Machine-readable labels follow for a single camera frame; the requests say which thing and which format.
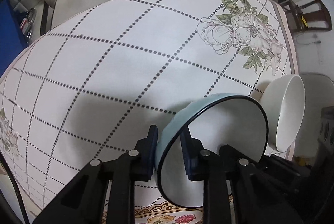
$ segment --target chair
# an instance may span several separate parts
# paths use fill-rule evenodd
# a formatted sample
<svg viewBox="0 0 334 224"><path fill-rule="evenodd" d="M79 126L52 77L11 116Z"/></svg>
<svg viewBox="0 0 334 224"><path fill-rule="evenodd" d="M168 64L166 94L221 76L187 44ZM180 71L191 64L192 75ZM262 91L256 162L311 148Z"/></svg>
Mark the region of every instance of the chair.
<svg viewBox="0 0 334 224"><path fill-rule="evenodd" d="M313 4L320 4L320 10L303 13L302 9L307 8ZM298 6L292 0L288 0L286 2L281 3L281 6L285 10L285 14L291 13L295 24L297 26L296 29L291 29L291 33L298 33L298 32L306 32L306 31L331 31L332 30L332 18L321 0L314 0L309 2L305 5ZM325 21L328 27L307 27L305 23L302 21L302 17L306 21L309 22L316 22L316 21Z"/></svg>

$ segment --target white tablecloth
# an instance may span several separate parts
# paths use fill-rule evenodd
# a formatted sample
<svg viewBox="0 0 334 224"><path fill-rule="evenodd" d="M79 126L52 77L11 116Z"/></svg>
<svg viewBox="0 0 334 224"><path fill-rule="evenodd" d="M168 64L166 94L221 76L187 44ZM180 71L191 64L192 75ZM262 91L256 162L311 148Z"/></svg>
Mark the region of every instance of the white tablecloth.
<svg viewBox="0 0 334 224"><path fill-rule="evenodd" d="M291 35L269 0L112 0L48 32L1 77L0 150L43 209L92 158L118 158L191 101L259 100L290 73ZM135 191L137 223L202 218L166 202L154 180Z"/></svg>

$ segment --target flower print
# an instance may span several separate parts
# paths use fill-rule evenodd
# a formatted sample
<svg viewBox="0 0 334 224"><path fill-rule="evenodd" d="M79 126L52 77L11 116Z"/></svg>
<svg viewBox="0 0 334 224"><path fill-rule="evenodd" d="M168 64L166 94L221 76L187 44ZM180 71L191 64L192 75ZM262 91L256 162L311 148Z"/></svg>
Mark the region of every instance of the flower print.
<svg viewBox="0 0 334 224"><path fill-rule="evenodd" d="M231 25L241 45L248 45L257 52L270 49L269 29L258 17L241 12L231 18Z"/></svg>
<svg viewBox="0 0 334 224"><path fill-rule="evenodd" d="M276 39L273 39L271 43L271 51L273 56L268 55L264 61L266 69L271 66L273 76L276 74L278 66L280 65L282 50L283 45L280 44Z"/></svg>
<svg viewBox="0 0 334 224"><path fill-rule="evenodd" d="M189 223L195 219L195 215L186 215L180 216L178 219L175 220L175 223Z"/></svg>
<svg viewBox="0 0 334 224"><path fill-rule="evenodd" d="M106 224L106 215L107 215L107 211L103 211L101 224Z"/></svg>
<svg viewBox="0 0 334 224"><path fill-rule="evenodd" d="M12 133L9 125L9 120L5 115L5 110L0 110L0 142L3 144L6 151L13 153L18 157L17 134Z"/></svg>
<svg viewBox="0 0 334 224"><path fill-rule="evenodd" d="M170 215L157 215L157 216L148 218L147 222L150 224L168 223L174 220L174 218L175 216L170 216Z"/></svg>
<svg viewBox="0 0 334 224"><path fill-rule="evenodd" d="M197 31L201 39L212 46L217 54L227 53L234 43L233 28L218 20L201 18Z"/></svg>

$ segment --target blue panel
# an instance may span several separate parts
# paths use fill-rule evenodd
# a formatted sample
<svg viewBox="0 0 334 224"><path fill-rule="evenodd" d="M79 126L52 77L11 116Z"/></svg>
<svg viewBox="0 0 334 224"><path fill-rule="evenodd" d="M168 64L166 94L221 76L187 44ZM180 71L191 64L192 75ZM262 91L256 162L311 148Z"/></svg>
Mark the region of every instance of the blue panel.
<svg viewBox="0 0 334 224"><path fill-rule="evenodd" d="M9 64L27 47L8 0L0 3L0 76Z"/></svg>

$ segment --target cord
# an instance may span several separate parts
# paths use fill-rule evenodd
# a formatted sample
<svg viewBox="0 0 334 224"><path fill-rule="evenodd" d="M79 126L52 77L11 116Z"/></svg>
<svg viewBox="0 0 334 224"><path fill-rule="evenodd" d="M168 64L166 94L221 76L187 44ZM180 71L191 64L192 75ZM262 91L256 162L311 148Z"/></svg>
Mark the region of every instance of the cord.
<svg viewBox="0 0 334 224"><path fill-rule="evenodd" d="M25 206L24 206L24 203L23 203L23 199L22 199L19 187L18 187L18 185L16 183L16 180L15 180L15 177L14 177L12 171L10 170L10 168L9 168L5 158L3 157L1 151L0 151L0 163L4 167L5 171L8 174L8 177L9 177L10 181L12 182L12 185L13 185L13 188L14 188L14 191L15 191L15 194L16 194L16 197L17 197L17 201L18 201L20 209L21 209L21 213L22 213L24 222L25 222L25 224L30 224L30 221L28 219L27 211L25 210Z"/></svg>
<svg viewBox="0 0 334 224"><path fill-rule="evenodd" d="M296 40L296 43L298 43L298 44L300 44L300 45L310 45L310 44L312 44L312 43L316 43L316 44L319 44L319 43L321 43L321 40L317 40L317 41L313 41L313 42L309 42L309 43L300 43L300 42L298 42L298 38L299 38L299 36L301 36L301 35L303 35L303 34L305 34L305 32L304 33L302 33L302 34L299 34L296 38L295 38L295 40Z"/></svg>

